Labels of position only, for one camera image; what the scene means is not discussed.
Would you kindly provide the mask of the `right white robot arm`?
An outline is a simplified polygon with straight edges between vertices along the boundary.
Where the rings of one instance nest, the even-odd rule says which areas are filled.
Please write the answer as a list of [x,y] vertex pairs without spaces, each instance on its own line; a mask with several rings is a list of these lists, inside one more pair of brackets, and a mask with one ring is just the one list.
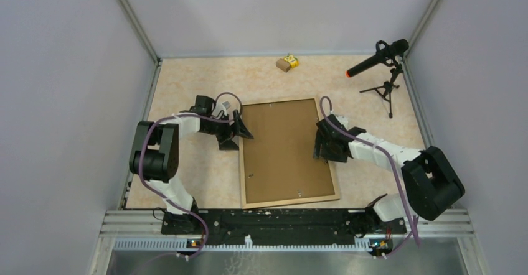
[[391,222],[404,218],[437,221],[465,194],[464,185],[440,148],[398,146],[359,127],[346,129],[334,114],[316,124],[313,157],[340,163],[367,161],[395,176],[398,191],[371,201],[359,220],[351,223],[359,236],[381,233]]

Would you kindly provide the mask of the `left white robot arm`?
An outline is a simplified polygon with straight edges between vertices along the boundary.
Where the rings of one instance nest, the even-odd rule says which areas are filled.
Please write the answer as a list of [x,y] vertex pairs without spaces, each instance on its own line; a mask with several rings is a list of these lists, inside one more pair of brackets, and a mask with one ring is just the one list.
[[205,220],[199,216],[194,197],[176,175],[179,167],[180,139],[196,133],[216,138],[221,151],[237,151],[234,137],[253,139],[242,121],[242,108],[232,109],[218,98],[198,95],[188,110],[157,121],[140,121],[136,127],[129,169],[140,182],[166,205],[167,223],[184,233],[198,228],[208,234]]

